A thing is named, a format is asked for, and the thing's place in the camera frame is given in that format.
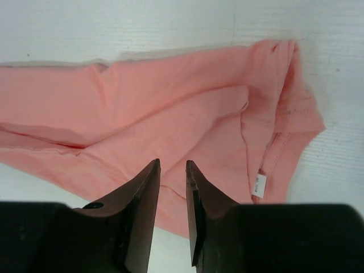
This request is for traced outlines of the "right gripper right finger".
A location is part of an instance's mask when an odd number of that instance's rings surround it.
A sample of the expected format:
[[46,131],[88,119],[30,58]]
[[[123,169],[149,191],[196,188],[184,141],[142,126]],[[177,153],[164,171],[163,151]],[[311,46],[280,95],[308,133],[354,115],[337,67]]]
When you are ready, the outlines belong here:
[[363,218],[345,204],[239,204],[186,163],[197,272],[362,272]]

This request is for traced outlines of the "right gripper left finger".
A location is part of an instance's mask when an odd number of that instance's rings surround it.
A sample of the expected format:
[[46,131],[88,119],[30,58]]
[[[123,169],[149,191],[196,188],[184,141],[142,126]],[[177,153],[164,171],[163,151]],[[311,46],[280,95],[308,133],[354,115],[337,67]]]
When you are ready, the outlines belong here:
[[147,272],[160,185],[155,159],[82,208],[1,203],[2,272]]

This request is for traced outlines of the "salmon pink t shirt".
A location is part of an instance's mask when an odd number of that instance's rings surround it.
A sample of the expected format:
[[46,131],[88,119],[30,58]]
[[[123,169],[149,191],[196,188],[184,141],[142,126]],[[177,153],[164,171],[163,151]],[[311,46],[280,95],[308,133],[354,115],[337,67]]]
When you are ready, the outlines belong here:
[[185,165],[281,203],[324,130],[294,40],[111,65],[1,68],[1,162],[96,200],[162,165],[156,225],[188,236]]

